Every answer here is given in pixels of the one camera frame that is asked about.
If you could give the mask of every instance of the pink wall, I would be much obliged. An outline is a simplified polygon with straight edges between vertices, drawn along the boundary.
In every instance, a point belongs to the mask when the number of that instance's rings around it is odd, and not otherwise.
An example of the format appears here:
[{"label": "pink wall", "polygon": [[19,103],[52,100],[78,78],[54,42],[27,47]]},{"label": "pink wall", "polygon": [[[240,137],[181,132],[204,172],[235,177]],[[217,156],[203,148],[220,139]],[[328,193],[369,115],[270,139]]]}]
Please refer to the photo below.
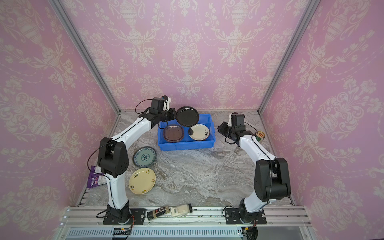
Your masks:
[{"label": "pink wall", "polygon": [[122,109],[257,109],[307,0],[62,2]]},{"label": "pink wall", "polygon": [[47,1],[0,2],[1,239],[51,239],[115,114]]},{"label": "pink wall", "polygon": [[384,238],[383,1],[321,1],[264,113],[318,239]]}]

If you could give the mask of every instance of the blue plastic bin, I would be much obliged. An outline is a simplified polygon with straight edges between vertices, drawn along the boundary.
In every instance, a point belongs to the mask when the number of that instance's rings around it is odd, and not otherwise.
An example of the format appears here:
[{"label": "blue plastic bin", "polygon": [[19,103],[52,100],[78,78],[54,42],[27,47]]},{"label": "blue plastic bin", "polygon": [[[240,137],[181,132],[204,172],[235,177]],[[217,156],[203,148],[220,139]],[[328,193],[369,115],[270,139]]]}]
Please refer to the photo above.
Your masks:
[{"label": "blue plastic bin", "polygon": [[[159,137],[157,144],[159,145],[161,151],[174,151],[174,150],[184,150],[184,149],[200,149],[200,148],[210,148],[213,147],[216,141],[215,137],[215,126],[212,122],[212,116],[210,114],[200,114],[199,122],[200,124],[206,125],[209,128],[209,136],[204,141],[193,140],[188,134],[188,127],[184,128],[184,138],[180,142],[167,142],[163,137],[164,129],[158,129],[157,136]],[[175,120],[168,122],[169,125],[178,124]],[[160,122],[160,127],[165,128],[167,126],[166,122]]]}]

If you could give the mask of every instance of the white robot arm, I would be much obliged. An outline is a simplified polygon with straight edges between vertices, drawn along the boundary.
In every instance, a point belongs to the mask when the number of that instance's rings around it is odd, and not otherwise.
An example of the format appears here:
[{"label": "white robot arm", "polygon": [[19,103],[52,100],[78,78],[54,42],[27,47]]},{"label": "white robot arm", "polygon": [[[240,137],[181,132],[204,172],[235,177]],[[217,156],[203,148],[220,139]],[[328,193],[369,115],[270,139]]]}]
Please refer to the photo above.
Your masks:
[{"label": "white robot arm", "polygon": [[268,203],[291,195],[291,185],[287,161],[276,158],[257,141],[251,131],[245,130],[244,117],[243,114],[232,113],[230,124],[223,122],[217,129],[244,149],[256,165],[255,190],[239,205],[243,222],[252,222]]},{"label": "white robot arm", "polygon": [[[151,107],[141,113],[134,123],[112,138],[105,137],[100,141],[98,166],[109,178],[106,215],[113,216],[119,224],[127,223],[131,216],[124,177],[129,164],[127,151],[134,141],[160,121],[176,118],[177,112],[169,108],[169,104],[167,96],[152,99]],[[223,122],[218,131],[244,149],[256,165],[255,191],[239,205],[242,220],[252,222],[255,214],[265,205],[290,195],[288,166],[284,159],[276,158],[261,146],[252,132],[245,130],[243,114],[233,113],[231,118],[232,126]],[[277,177],[270,176],[270,169],[277,173]]]}]

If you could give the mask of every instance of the white bottle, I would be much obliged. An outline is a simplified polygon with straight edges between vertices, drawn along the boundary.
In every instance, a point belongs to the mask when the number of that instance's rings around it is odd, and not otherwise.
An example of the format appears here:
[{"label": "white bottle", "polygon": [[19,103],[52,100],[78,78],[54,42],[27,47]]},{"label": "white bottle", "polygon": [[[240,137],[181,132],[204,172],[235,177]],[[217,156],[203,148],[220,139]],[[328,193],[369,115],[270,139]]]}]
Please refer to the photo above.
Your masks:
[{"label": "white bottle", "polygon": [[170,214],[172,217],[181,217],[187,215],[190,212],[192,212],[192,204],[184,204],[170,209]]}]

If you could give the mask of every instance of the black plate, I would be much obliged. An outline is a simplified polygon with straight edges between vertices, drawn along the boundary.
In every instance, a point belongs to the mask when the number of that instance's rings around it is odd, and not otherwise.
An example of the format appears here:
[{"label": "black plate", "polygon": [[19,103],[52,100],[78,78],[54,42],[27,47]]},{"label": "black plate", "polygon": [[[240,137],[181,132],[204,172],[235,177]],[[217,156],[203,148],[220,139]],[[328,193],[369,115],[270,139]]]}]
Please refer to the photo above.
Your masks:
[{"label": "black plate", "polygon": [[176,120],[183,127],[192,127],[199,122],[199,113],[190,106],[184,106],[177,110]]}]

